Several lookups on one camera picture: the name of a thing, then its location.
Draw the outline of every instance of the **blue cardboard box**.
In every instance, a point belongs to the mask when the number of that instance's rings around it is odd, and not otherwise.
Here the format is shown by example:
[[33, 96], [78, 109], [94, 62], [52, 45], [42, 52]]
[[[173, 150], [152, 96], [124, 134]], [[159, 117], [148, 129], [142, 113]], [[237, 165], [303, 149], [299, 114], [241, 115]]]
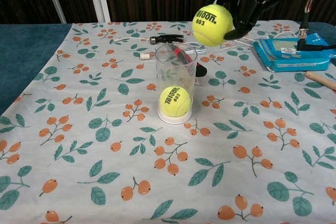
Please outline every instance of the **blue cardboard box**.
[[[331, 58], [336, 58], [336, 50], [297, 51], [298, 38], [261, 39], [254, 47], [265, 67], [271, 72], [327, 70]], [[328, 44], [318, 35], [307, 36], [307, 44]]]

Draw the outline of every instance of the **orange berry print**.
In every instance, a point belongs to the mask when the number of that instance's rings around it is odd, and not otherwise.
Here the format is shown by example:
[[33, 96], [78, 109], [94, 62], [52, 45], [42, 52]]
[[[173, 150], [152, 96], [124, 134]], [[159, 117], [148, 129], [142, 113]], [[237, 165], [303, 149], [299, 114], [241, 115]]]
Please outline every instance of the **orange berry print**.
[[233, 147], [233, 154], [238, 158], [245, 158], [247, 156], [247, 151], [245, 147], [241, 145], [236, 145]]
[[259, 149], [258, 146], [252, 148], [252, 155], [255, 157], [261, 157], [262, 156], [262, 151]]
[[190, 128], [191, 128], [191, 124], [190, 124], [190, 123], [184, 123], [184, 127], [185, 127], [186, 129], [190, 129]]
[[48, 133], [50, 132], [50, 130], [48, 128], [45, 128], [43, 130], [40, 130], [40, 132], [38, 133], [39, 136], [44, 137], [46, 136]]
[[69, 104], [72, 101], [71, 97], [66, 97], [63, 99], [62, 103], [63, 104]]
[[138, 119], [138, 121], [142, 121], [142, 120], [145, 119], [145, 115], [144, 114], [139, 114], [139, 115], [137, 115], [136, 118]]
[[334, 202], [336, 201], [336, 188], [328, 186], [325, 190], [327, 195], [332, 199], [334, 205]]
[[0, 152], [2, 152], [7, 147], [6, 140], [0, 140]]
[[274, 128], [274, 124], [270, 121], [264, 121], [264, 126], [266, 128], [269, 128], [269, 129], [273, 129]]
[[19, 159], [20, 159], [20, 155], [19, 154], [14, 154], [7, 159], [7, 164], [9, 164], [9, 165], [14, 164]]
[[142, 101], [140, 99], [137, 99], [135, 102], [134, 102], [134, 105], [135, 106], [140, 106], [142, 104]]
[[291, 139], [291, 140], [289, 141], [289, 144], [290, 144], [291, 146], [293, 146], [294, 148], [299, 148], [299, 147], [300, 147], [300, 143], [299, 143], [299, 141], [297, 141], [296, 139]]
[[140, 111], [141, 111], [141, 112], [144, 112], [144, 113], [148, 112], [148, 110], [149, 110], [149, 109], [148, 109], [147, 107], [142, 107], [142, 108], [140, 109]]
[[203, 101], [203, 102], [202, 102], [202, 105], [203, 105], [204, 107], [209, 107], [210, 103], [209, 103], [208, 101]]
[[127, 118], [128, 116], [130, 116], [130, 112], [128, 110], [126, 110], [122, 113], [122, 116]]
[[64, 135], [58, 135], [55, 137], [55, 143], [60, 143], [64, 139]]
[[120, 196], [123, 200], [130, 200], [133, 197], [133, 188], [126, 186], [121, 190]]
[[253, 204], [251, 206], [250, 214], [253, 217], [260, 217], [261, 215], [263, 215], [263, 212], [264, 212], [264, 208], [261, 205], [259, 205], [259, 204]]
[[155, 84], [153, 84], [153, 83], [150, 83], [150, 84], [148, 84], [147, 85], [147, 87], [146, 87], [148, 90], [154, 90], [155, 91], [155, 89], [156, 89], [156, 86], [155, 86]]
[[286, 127], [286, 122], [282, 118], [276, 119], [275, 124], [280, 128]]
[[181, 162], [183, 161], [187, 161], [188, 160], [188, 153], [187, 152], [180, 152], [178, 155], [177, 155], [177, 159]]
[[173, 138], [173, 137], [168, 137], [165, 141], [164, 141], [164, 143], [166, 144], [166, 145], [172, 145], [172, 144], [174, 144], [175, 143], [175, 139]]
[[61, 124], [64, 124], [64, 123], [68, 122], [68, 120], [69, 120], [69, 116], [65, 115], [65, 116], [62, 116], [62, 117], [58, 120], [58, 122], [61, 123]]
[[190, 130], [190, 134], [192, 136], [196, 136], [197, 135], [197, 130], [195, 130], [195, 129]]
[[143, 69], [143, 67], [144, 67], [144, 63], [136, 66], [137, 69]]
[[60, 84], [57, 87], [55, 87], [57, 90], [63, 90], [65, 89], [66, 85], [65, 84]]
[[166, 166], [166, 161], [163, 158], [159, 158], [154, 163], [154, 168], [162, 169]]
[[46, 220], [50, 222], [57, 222], [59, 221], [58, 214], [55, 211], [47, 211]]
[[265, 108], [269, 108], [269, 103], [267, 101], [261, 101], [260, 105], [265, 107]]
[[222, 206], [218, 210], [218, 217], [221, 220], [231, 220], [235, 217], [235, 212], [229, 206]]
[[120, 142], [115, 142], [115, 143], [111, 144], [110, 149], [113, 152], [117, 152], [118, 150], [120, 150], [121, 149], [121, 141]]
[[268, 133], [267, 134], [268, 139], [270, 139], [271, 141], [275, 142], [276, 140], [278, 140], [278, 136], [274, 133]]
[[275, 102], [273, 102], [273, 107], [277, 108], [277, 109], [281, 109], [282, 105], [280, 104], [280, 102], [275, 101]]
[[63, 130], [64, 132], [67, 132], [67, 131], [70, 131], [70, 130], [71, 130], [71, 127], [72, 127], [72, 125], [67, 123], [66, 125], [64, 125], [64, 126], [62, 127], [62, 130]]
[[247, 200], [245, 197], [241, 196], [240, 194], [238, 194], [235, 198], [235, 202], [236, 202], [236, 206], [240, 209], [240, 210], [245, 210], [247, 208]]
[[200, 129], [200, 133], [203, 135], [203, 136], [209, 136], [210, 135], [210, 130], [208, 128], [201, 128]]
[[81, 104], [83, 102], [83, 98], [79, 97], [73, 101], [74, 104]]
[[248, 87], [241, 87], [239, 91], [241, 91], [244, 94], [248, 94], [249, 92], [251, 92]]
[[158, 146], [157, 148], [155, 148], [154, 152], [157, 156], [161, 156], [164, 154], [164, 147]]
[[138, 193], [140, 195], [147, 194], [151, 190], [151, 185], [147, 180], [143, 180], [138, 185]]
[[49, 179], [43, 184], [42, 193], [39, 196], [41, 197], [42, 194], [48, 194], [52, 192], [53, 190], [56, 189], [57, 185], [58, 185], [57, 180], [55, 180], [54, 178]]
[[202, 62], [209, 62], [210, 60], [209, 60], [209, 58], [207, 58], [207, 57], [202, 57], [202, 58], [201, 58], [201, 61], [202, 61]]
[[17, 150], [20, 149], [20, 147], [21, 147], [21, 142], [17, 142], [9, 148], [9, 151], [10, 152], [16, 152]]
[[179, 171], [179, 166], [176, 165], [176, 164], [170, 164], [168, 167], [167, 167], [167, 170], [170, 174], [172, 175], [176, 175]]
[[266, 169], [272, 169], [273, 167], [273, 164], [271, 163], [271, 161], [265, 158], [261, 160], [261, 165]]
[[292, 128], [287, 128], [287, 133], [291, 136], [296, 136], [296, 130]]
[[56, 123], [56, 121], [57, 121], [57, 118], [49, 118], [47, 120], [47, 124], [54, 124], [54, 123]]

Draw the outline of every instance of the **floral tablecloth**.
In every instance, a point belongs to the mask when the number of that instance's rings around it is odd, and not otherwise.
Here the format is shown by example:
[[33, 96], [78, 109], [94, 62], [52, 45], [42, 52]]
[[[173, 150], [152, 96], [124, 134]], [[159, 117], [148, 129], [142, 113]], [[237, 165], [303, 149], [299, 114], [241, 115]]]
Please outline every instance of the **floral tablecloth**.
[[[283, 31], [298, 24], [248, 38]], [[336, 222], [335, 91], [228, 41], [198, 56], [192, 117], [169, 125], [139, 59], [160, 45], [136, 39], [161, 34], [202, 49], [190, 22], [73, 24], [0, 117], [1, 223]]]

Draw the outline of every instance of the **yellow tennis ball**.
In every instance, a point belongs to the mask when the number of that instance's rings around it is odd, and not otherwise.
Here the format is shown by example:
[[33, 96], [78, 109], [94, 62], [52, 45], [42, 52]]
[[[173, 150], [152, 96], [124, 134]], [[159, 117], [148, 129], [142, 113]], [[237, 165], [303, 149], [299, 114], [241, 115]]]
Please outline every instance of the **yellow tennis ball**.
[[193, 19], [194, 37], [205, 46], [220, 45], [232, 27], [231, 13], [221, 5], [204, 6]]
[[188, 92], [180, 86], [170, 86], [165, 88], [160, 94], [160, 111], [168, 116], [181, 116], [190, 109], [190, 96]]

